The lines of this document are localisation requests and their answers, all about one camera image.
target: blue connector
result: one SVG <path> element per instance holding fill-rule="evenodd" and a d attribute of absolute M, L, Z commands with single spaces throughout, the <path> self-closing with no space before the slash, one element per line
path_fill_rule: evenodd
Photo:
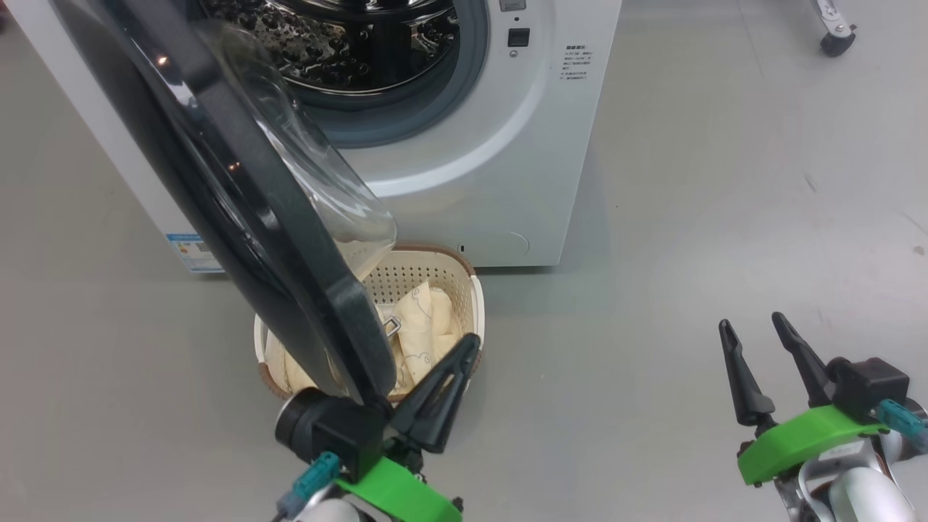
<path fill-rule="evenodd" d="M 287 520 L 293 520 L 300 514 L 309 499 L 320 489 L 325 488 L 342 472 L 342 463 L 338 455 L 325 451 L 313 461 L 313 465 L 293 482 L 293 488 L 277 501 L 277 513 Z"/>
<path fill-rule="evenodd" d="M 922 419 L 898 402 L 886 399 L 877 409 L 877 420 L 902 434 L 921 453 L 928 453 L 928 430 Z"/>

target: cloth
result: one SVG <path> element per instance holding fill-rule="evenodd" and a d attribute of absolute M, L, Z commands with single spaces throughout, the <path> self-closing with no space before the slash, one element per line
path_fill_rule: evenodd
<path fill-rule="evenodd" d="M 387 321 L 377 310 L 381 323 Z M 428 281 L 414 288 L 396 303 L 393 317 L 400 322 L 399 332 L 390 338 L 396 364 L 396 386 L 390 395 L 405 395 L 421 381 L 463 336 L 454 316 L 451 298 Z M 315 387 L 313 380 L 290 355 L 282 343 L 269 334 L 264 360 L 271 378 L 286 392 L 294 393 Z"/>

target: gray floor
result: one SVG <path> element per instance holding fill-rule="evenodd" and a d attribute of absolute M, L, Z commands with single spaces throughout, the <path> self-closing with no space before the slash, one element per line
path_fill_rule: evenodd
<path fill-rule="evenodd" d="M 486 275 L 484 365 L 431 483 L 469 520 L 785 520 L 739 484 L 715 326 L 779 419 L 769 314 L 928 401 L 928 7 L 629 0 L 561 266 Z M 248 305 L 174 258 L 15 28 L 0 36 L 0 519 L 260 521 L 273 441 Z M 928 514 L 928 461 L 898 476 Z"/>

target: white washing machine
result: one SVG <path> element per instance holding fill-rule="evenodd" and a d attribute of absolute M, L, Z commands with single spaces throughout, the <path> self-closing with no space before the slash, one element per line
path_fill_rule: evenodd
<path fill-rule="evenodd" d="M 124 62 L 107 56 L 118 47 L 94 46 L 103 29 L 83 1 L 6 3 L 176 249 L 197 231 L 159 181 L 144 137 L 121 118 L 105 68 L 88 69 Z M 559 262 L 620 1 L 173 4 L 187 20 L 225 18 L 267 43 L 313 119 L 393 213 L 402 241 L 457 249 L 479 267 Z M 391 18 L 396 9 L 405 14 Z M 301 33 L 307 27 L 315 33 Z M 194 271 L 218 269 L 206 252 L 181 257 Z"/>

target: plastic basket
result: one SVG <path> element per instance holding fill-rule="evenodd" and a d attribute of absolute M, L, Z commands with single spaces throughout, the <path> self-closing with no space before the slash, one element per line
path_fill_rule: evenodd
<path fill-rule="evenodd" d="M 384 317 L 389 317 L 396 302 L 425 280 L 432 287 L 444 290 L 451 298 L 452 314 L 458 319 L 462 332 L 480 336 L 480 353 L 473 366 L 473 372 L 476 372 L 483 358 L 483 289 L 467 259 L 444 247 L 401 245 L 377 264 L 363 284 L 374 305 L 383 312 Z M 271 335 L 274 334 L 255 315 L 254 352 L 261 379 L 274 395 L 289 398 L 290 393 L 274 382 L 265 362 L 264 350 Z M 399 402 L 404 398 L 405 394 L 388 397 L 391 402 Z"/>

